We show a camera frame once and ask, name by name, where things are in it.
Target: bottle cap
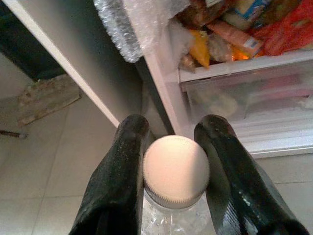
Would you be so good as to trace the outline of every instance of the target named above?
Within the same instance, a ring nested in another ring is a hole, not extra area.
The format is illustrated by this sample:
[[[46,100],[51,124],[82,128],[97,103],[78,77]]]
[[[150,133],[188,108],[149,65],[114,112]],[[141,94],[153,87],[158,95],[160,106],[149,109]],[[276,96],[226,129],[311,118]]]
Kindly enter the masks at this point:
[[[153,142],[143,159],[149,196],[161,206],[183,209],[196,203],[209,181],[209,161],[193,140],[165,136]]]

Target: red package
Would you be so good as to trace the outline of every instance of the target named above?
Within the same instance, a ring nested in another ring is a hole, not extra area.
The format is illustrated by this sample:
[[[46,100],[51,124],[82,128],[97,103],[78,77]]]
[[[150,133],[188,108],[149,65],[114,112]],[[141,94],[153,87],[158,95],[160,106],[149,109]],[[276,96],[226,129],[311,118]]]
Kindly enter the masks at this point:
[[[283,20],[254,32],[267,55],[279,55],[313,42],[313,1],[302,0]]]

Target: freezer compartment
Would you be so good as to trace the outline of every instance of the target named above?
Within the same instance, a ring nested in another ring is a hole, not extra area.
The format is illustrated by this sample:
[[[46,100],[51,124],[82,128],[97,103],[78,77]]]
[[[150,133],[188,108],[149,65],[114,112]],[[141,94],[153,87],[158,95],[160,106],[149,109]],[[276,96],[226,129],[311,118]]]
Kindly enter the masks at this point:
[[[182,83],[193,122],[207,114],[229,121],[313,112],[313,60]]]

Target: food package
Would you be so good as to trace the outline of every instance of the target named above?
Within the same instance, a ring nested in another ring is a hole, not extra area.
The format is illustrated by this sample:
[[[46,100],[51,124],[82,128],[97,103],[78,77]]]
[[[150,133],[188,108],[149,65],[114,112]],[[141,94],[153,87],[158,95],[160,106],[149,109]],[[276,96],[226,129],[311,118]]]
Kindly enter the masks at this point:
[[[190,0],[190,6],[177,14],[180,22],[190,29],[200,29],[230,9],[236,0],[218,0],[207,7],[205,0]]]
[[[207,46],[208,36],[204,31],[189,30],[195,40],[189,49],[189,53],[204,67],[209,68],[210,53]]]
[[[251,37],[249,34],[244,33],[223,21],[215,20],[206,26],[229,43],[237,46],[249,57],[254,57],[263,45],[260,40]]]
[[[250,57],[246,53],[242,52],[238,47],[236,47],[234,45],[231,45],[231,52],[232,52],[232,59],[233,59],[233,61],[250,59]],[[260,57],[260,56],[263,56],[263,55],[264,55],[264,53],[261,50],[254,57]]]
[[[222,0],[205,0],[206,7],[213,6],[213,5],[217,4],[220,1],[222,1]]]
[[[217,62],[232,61],[232,50],[230,43],[226,42],[216,33],[209,35],[210,56]]]
[[[264,13],[256,21],[255,27],[259,28],[282,20],[289,12],[294,10],[301,0],[272,0]]]
[[[302,0],[283,20],[267,25],[254,37],[264,41],[266,55],[279,55],[313,42],[313,1]]]
[[[184,55],[179,63],[179,68],[189,72],[196,72],[195,59],[190,55]]]
[[[271,0],[237,0],[234,8],[223,15],[223,20],[243,31],[263,13]]]

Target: white floor tile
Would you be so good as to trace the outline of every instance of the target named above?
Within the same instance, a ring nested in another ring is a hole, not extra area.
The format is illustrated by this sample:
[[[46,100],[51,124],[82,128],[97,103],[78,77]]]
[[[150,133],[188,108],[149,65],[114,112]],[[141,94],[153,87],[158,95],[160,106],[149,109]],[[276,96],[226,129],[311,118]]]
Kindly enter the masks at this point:
[[[276,187],[294,215],[313,234],[313,183],[277,184]]]
[[[83,195],[115,131],[87,97],[71,105],[45,195]]]
[[[0,199],[38,198],[45,192],[67,109],[28,125],[28,137],[17,139],[0,168]]]
[[[41,199],[0,201],[0,234],[31,235]]]
[[[0,129],[18,131],[18,100],[16,97],[0,99]]]
[[[33,235],[67,235],[82,197],[52,197],[43,200]]]
[[[313,181],[313,154],[257,159],[274,183]]]
[[[9,158],[14,141],[13,137],[0,135],[0,167]]]

